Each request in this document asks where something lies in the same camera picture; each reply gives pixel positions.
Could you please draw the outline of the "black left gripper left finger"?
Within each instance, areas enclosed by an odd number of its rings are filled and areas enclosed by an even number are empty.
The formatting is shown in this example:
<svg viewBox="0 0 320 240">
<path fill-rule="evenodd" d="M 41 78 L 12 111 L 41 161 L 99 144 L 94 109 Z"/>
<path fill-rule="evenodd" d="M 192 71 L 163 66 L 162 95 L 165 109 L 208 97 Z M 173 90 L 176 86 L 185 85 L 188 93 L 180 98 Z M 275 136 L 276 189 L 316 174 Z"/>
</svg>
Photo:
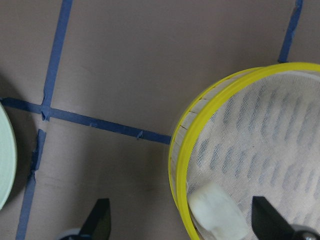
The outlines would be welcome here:
<svg viewBox="0 0 320 240">
<path fill-rule="evenodd" d="M 108 198 L 100 198 L 79 231 L 81 240 L 108 240 L 111 234 L 111 207 Z"/>
</svg>

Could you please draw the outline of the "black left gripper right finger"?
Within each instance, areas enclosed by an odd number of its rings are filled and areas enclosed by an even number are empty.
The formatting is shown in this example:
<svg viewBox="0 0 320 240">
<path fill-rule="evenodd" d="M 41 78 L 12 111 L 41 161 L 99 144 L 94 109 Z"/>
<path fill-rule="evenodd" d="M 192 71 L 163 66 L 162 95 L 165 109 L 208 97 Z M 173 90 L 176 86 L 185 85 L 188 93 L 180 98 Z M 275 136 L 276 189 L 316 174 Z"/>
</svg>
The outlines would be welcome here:
<svg viewBox="0 0 320 240">
<path fill-rule="evenodd" d="M 313 228 L 289 224 L 264 196 L 253 196 L 251 227 L 259 240 L 318 240 Z"/>
</svg>

